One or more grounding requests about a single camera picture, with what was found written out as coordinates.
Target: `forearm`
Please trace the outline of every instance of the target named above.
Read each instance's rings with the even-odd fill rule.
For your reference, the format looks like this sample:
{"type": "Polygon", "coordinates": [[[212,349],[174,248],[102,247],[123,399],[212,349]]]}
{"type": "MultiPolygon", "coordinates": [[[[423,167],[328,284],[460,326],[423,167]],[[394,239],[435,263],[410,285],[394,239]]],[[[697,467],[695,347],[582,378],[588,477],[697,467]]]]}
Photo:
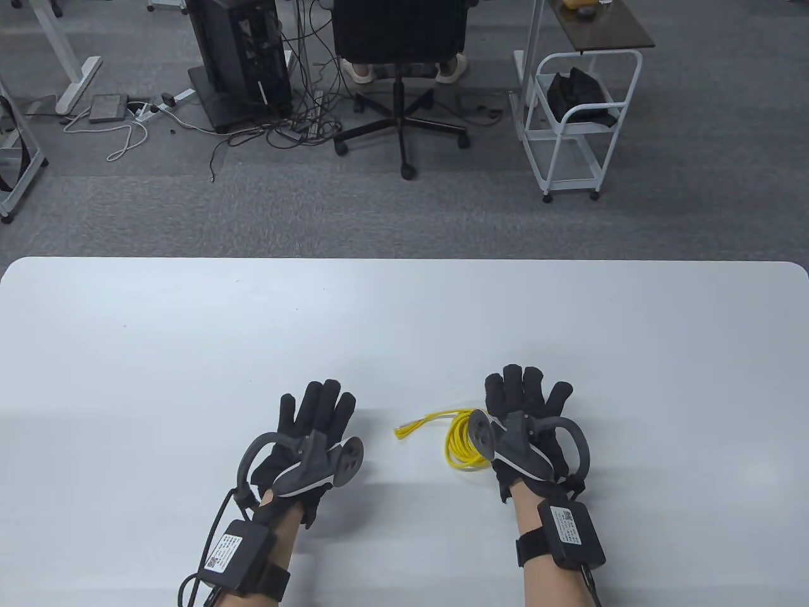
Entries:
{"type": "MultiPolygon", "coordinates": [[[[511,487],[517,511],[519,534],[542,526],[537,507],[544,501],[522,481],[511,487]]],[[[525,563],[526,607],[590,607],[592,599],[584,585],[582,574],[557,567],[550,554],[532,558],[525,563]]]]}
{"type": "MultiPolygon", "coordinates": [[[[273,499],[273,492],[267,491],[261,505],[270,503],[273,499]]],[[[289,570],[292,559],[292,549],[295,545],[295,538],[298,536],[298,529],[303,518],[303,508],[296,503],[281,519],[281,523],[275,529],[277,542],[267,557],[267,561],[274,565],[289,570]]],[[[251,594],[248,596],[225,595],[217,603],[217,607],[277,607],[278,602],[273,601],[263,594],[251,594]]]]}

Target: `person's feet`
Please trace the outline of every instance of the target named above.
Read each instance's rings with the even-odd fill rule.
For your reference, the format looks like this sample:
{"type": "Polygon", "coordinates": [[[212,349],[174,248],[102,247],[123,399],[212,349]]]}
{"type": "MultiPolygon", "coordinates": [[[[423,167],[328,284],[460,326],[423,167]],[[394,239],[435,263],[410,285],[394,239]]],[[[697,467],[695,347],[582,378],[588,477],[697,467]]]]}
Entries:
{"type": "Polygon", "coordinates": [[[370,84],[374,82],[374,73],[371,66],[362,63],[351,63],[345,59],[341,60],[343,71],[346,72],[356,84],[370,84]]]}
{"type": "Polygon", "coordinates": [[[435,82],[453,84],[458,81],[467,68],[469,68],[469,60],[462,53],[458,53],[448,62],[438,64],[438,75],[435,77],[435,82]]]}

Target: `sticker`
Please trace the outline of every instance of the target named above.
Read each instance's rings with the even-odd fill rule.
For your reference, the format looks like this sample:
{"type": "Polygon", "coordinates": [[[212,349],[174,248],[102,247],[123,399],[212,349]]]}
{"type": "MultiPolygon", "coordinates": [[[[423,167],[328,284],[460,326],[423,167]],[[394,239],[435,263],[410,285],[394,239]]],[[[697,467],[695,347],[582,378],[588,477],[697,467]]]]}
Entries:
{"type": "Polygon", "coordinates": [[[222,539],[219,540],[216,548],[214,548],[214,551],[208,557],[208,560],[205,561],[205,569],[213,571],[214,573],[222,573],[225,571],[227,564],[231,561],[233,555],[236,554],[236,549],[241,543],[242,538],[238,535],[225,533],[222,539]]]}
{"type": "Polygon", "coordinates": [[[559,539],[566,544],[582,544],[582,538],[578,536],[576,521],[573,520],[573,512],[569,508],[551,506],[553,521],[557,524],[559,539]]]}

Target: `dark tabletop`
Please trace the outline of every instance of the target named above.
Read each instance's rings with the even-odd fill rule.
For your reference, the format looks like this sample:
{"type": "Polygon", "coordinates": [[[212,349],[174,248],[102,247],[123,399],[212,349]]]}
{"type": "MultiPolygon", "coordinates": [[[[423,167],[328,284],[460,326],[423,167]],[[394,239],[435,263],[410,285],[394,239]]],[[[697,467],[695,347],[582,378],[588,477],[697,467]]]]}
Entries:
{"type": "Polygon", "coordinates": [[[650,49],[654,42],[637,22],[623,0],[598,4],[598,14],[590,20],[580,19],[562,0],[547,0],[562,29],[577,51],[609,49],[650,49]]]}

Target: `office chair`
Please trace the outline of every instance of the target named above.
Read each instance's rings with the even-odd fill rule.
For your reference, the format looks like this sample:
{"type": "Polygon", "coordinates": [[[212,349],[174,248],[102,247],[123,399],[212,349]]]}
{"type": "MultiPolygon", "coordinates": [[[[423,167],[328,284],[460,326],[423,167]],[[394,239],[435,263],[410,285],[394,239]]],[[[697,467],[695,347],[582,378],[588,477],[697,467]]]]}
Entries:
{"type": "Polygon", "coordinates": [[[433,106],[429,89],[405,107],[405,76],[408,64],[449,61],[464,50],[467,5],[464,0],[334,0],[332,30],[337,55],[352,63],[393,64],[393,107],[362,94],[354,96],[354,111],[365,107],[383,116],[382,120],[341,131],[334,137],[338,156],[348,153],[350,139],[384,129],[396,129],[401,153],[401,175],[411,180],[416,168],[407,161],[405,127],[455,135],[458,147],[470,146],[463,126],[413,117],[418,109],[433,106]]]}
{"type": "MultiPolygon", "coordinates": [[[[23,0],[11,0],[11,5],[14,8],[22,8],[23,0]]],[[[56,15],[57,19],[60,19],[63,13],[61,12],[61,8],[57,4],[57,0],[51,0],[51,8],[53,9],[53,14],[56,15]]]]}

